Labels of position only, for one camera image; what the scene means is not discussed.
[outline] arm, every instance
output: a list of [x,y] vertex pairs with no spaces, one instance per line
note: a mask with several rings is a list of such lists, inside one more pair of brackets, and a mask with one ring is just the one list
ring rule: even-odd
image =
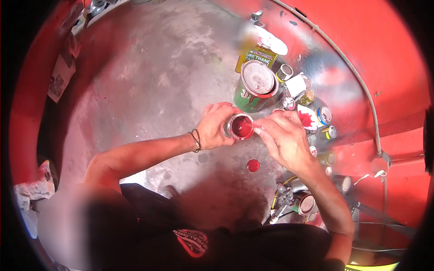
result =
[[325,259],[346,264],[351,254],[353,222],[350,211],[335,185],[309,151],[306,132],[297,111],[277,111],[256,120],[255,128],[269,154],[283,167],[296,174],[315,198],[332,242]]
[[[233,145],[235,139],[223,135],[223,125],[230,115],[240,112],[228,102],[207,106],[197,126],[200,149]],[[87,168],[84,181],[104,184],[120,193],[120,179],[196,149],[196,141],[190,134],[123,145],[97,154]]]

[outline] hand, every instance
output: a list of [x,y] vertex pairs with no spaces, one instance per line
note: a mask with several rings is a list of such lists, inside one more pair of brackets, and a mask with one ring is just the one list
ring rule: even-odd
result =
[[298,175],[309,170],[312,163],[317,163],[309,151],[306,132],[297,111],[276,111],[253,123],[263,127],[253,131],[281,166]]
[[228,117],[238,113],[242,113],[242,111],[228,102],[209,104],[205,107],[204,114],[196,128],[201,138],[201,150],[234,145],[235,138],[226,137],[223,134],[223,125]]

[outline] wrist bracelet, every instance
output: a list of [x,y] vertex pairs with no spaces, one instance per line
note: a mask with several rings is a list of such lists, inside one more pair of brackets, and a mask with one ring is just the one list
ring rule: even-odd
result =
[[[197,139],[194,137],[193,132],[196,131],[197,133]],[[201,150],[201,137],[199,136],[199,132],[197,131],[197,129],[193,129],[191,130],[191,132],[188,132],[189,134],[191,134],[191,136],[193,137],[194,141],[196,142],[196,146],[197,149],[194,150],[194,153],[198,153]]]

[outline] t-shirt logo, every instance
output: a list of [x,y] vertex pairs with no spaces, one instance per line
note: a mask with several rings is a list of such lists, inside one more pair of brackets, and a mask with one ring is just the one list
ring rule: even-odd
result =
[[208,239],[203,232],[182,229],[173,233],[191,257],[199,258],[208,249]]

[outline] red paint splatter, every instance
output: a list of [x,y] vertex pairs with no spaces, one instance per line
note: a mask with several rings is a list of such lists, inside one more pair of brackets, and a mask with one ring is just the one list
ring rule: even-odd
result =
[[251,171],[251,172],[255,172],[259,169],[259,162],[258,160],[250,160],[249,162],[247,162],[247,168]]
[[311,119],[311,117],[312,117],[311,114],[309,114],[309,113],[302,113],[301,111],[299,111],[299,118],[301,120],[301,124],[304,127],[311,127],[312,126],[312,123],[314,121]]
[[239,137],[252,135],[252,121],[246,116],[239,116],[233,120],[232,131]]

